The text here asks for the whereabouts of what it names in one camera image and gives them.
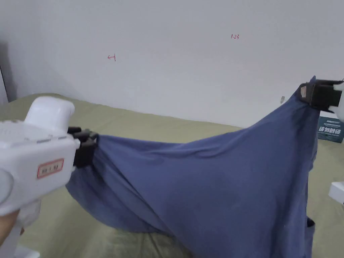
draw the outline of blue cloth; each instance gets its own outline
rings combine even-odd
[[[294,94],[249,128],[190,143],[101,135],[67,189],[104,224],[173,236],[196,257],[310,258],[318,118]]]

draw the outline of white device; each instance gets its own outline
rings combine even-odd
[[[70,180],[80,146],[67,134],[74,109],[69,101],[39,97],[24,121],[0,122],[0,216],[20,209],[0,258],[39,257],[17,246],[20,230],[38,218],[39,198]]]

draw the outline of green bedsheet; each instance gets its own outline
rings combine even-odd
[[[23,120],[38,96],[30,95],[2,106],[0,120]],[[240,129],[68,100],[75,105],[70,125],[101,134],[188,142]],[[344,181],[344,144],[320,140],[309,178],[308,215],[316,222],[313,258],[335,258],[344,254],[344,206],[328,197],[332,181]],[[39,220],[26,229],[20,242],[38,250],[43,258],[191,257],[185,248],[168,237],[124,232],[99,223],[69,196],[64,187],[42,199]]]

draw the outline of black clamp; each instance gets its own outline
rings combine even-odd
[[[333,86],[341,83],[342,80],[311,80],[299,86],[298,98],[312,108],[333,113],[329,107],[338,107],[342,96],[342,91],[335,90]]]
[[[68,134],[80,141],[80,148],[75,152],[74,166],[82,168],[92,164],[94,151],[97,147],[98,134],[80,127],[68,127]]]

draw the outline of white wall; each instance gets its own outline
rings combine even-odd
[[[11,99],[55,92],[245,127],[313,75],[344,77],[343,10],[342,0],[3,1],[0,62]]]

